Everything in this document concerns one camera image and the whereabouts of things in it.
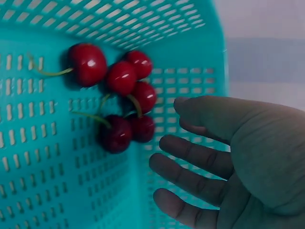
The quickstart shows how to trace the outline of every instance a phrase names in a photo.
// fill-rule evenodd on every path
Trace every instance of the red cherry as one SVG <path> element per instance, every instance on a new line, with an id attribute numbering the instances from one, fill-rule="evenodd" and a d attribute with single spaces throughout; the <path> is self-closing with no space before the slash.
<path id="1" fill-rule="evenodd" d="M 146 82 L 137 82 L 131 95 L 139 102 L 143 114 L 150 112 L 157 102 L 156 91 Z"/>
<path id="2" fill-rule="evenodd" d="M 111 128 L 100 127 L 100 141 L 102 147 L 112 154 L 124 152 L 132 140 L 132 129 L 127 120 L 117 115 L 106 117 Z"/>
<path id="3" fill-rule="evenodd" d="M 127 96 L 132 92 L 136 80 L 133 66 L 126 61 L 121 61 L 110 69 L 107 76 L 107 85 L 116 93 Z"/>
<path id="4" fill-rule="evenodd" d="M 138 80 L 144 79 L 152 73 L 153 63 L 143 52 L 131 51 L 127 53 L 127 61 L 133 64 Z"/>
<path id="5" fill-rule="evenodd" d="M 138 117 L 137 114 L 132 114 L 128 117 L 132 127 L 133 139 L 140 143 L 147 143 L 152 140 L 155 130 L 153 119 L 143 115 Z"/>
<path id="6" fill-rule="evenodd" d="M 68 58 L 75 71 L 78 83 L 92 87 L 99 83 L 107 73 L 107 62 L 99 47 L 80 43 L 69 48 Z"/>

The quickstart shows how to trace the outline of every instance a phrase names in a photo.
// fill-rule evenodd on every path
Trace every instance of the teal basket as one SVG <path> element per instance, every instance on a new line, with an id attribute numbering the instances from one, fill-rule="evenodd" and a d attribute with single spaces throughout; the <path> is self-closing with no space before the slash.
<path id="1" fill-rule="evenodd" d="M 186 228 L 154 204 L 159 187 L 213 208 L 148 167 L 165 134 L 225 149 L 182 130 L 173 108 L 178 96 L 226 96 L 224 36 L 211 0 L 0 0 L 0 34 L 1 229 Z M 150 56 L 148 81 L 158 94 L 153 141 L 120 155 L 104 152 L 93 121 L 71 112 L 95 114 L 100 88 L 44 79 L 27 58 L 30 52 L 41 69 L 56 72 L 79 42 L 99 45 L 109 65 L 133 49 Z M 104 115 L 121 113 L 116 97 L 103 108 Z"/>

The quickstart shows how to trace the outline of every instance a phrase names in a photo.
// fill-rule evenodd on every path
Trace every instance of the background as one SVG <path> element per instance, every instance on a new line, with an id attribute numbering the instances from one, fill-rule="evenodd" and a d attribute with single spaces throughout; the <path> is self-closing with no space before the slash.
<path id="1" fill-rule="evenodd" d="M 215 0 L 232 97 L 305 110 L 305 0 Z"/>

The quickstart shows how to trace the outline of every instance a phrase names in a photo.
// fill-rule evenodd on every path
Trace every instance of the cherry stem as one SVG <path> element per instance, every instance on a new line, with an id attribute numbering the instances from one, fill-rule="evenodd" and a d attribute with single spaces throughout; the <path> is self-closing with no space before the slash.
<path id="1" fill-rule="evenodd" d="M 89 118 L 93 118 L 94 120 L 96 120 L 96 121 L 98 121 L 100 123 L 103 123 L 108 129 L 111 129 L 110 123 L 106 119 L 101 118 L 101 117 L 99 117 L 97 115 L 91 115 L 91 114 L 77 112 L 77 111 L 72 111 L 72 113 L 77 114 L 77 115 L 83 115 L 83 116 L 89 117 Z"/>
<path id="2" fill-rule="evenodd" d="M 132 101 L 133 105 L 135 106 L 135 109 L 137 110 L 138 117 L 141 118 L 143 116 L 143 113 L 139 101 L 131 94 L 129 94 L 127 98 L 129 98 L 130 101 Z"/>
<path id="3" fill-rule="evenodd" d="M 30 61 L 33 64 L 33 68 L 36 71 L 38 71 L 40 74 L 45 75 L 45 76 L 50 76 L 50 77 L 52 77 L 52 76 L 59 76 L 59 75 L 64 75 L 64 74 L 67 74 L 67 73 L 70 73 L 70 72 L 73 71 L 73 68 L 67 68 L 66 70 L 63 70 L 63 71 L 58 72 L 58 73 L 44 72 L 44 71 L 40 70 L 39 67 L 37 67 L 37 65 L 34 62 L 34 57 L 31 54 L 28 53 L 28 57 L 29 57 Z"/>
<path id="4" fill-rule="evenodd" d="M 105 97 L 102 99 L 101 105 L 100 105 L 100 111 L 102 110 L 103 106 L 105 105 L 106 101 L 109 99 L 110 96 L 111 96 L 111 94 L 107 94 L 107 95 L 105 95 Z"/>

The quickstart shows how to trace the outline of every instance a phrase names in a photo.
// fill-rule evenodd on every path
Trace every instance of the knuckle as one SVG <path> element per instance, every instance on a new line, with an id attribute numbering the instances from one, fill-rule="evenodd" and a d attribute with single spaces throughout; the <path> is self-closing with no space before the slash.
<path id="1" fill-rule="evenodd" d="M 218 153 L 217 152 L 211 152 L 208 156 L 208 158 L 206 159 L 206 169 L 207 170 L 211 170 L 216 162 L 216 159 L 218 157 Z"/>
<path id="2" fill-rule="evenodd" d="M 191 152 L 194 150 L 194 146 L 195 146 L 195 144 L 193 144 L 193 143 L 191 143 L 191 142 L 189 142 L 189 143 L 187 144 L 187 147 L 186 147 L 185 152 L 184 152 L 184 155 L 183 155 L 183 159 L 186 159 L 186 160 L 187 160 L 187 159 L 189 158 Z"/>
<path id="3" fill-rule="evenodd" d="M 198 181 L 197 185 L 196 185 L 196 193 L 197 195 L 201 194 L 204 192 L 205 188 L 206 188 L 206 178 L 201 177 L 200 180 Z"/>
<path id="4" fill-rule="evenodd" d="M 203 210 L 202 209 L 198 209 L 196 216 L 195 216 L 195 220 L 194 220 L 194 228 L 198 228 L 197 226 L 199 225 L 199 222 L 201 220 L 203 214 Z"/>

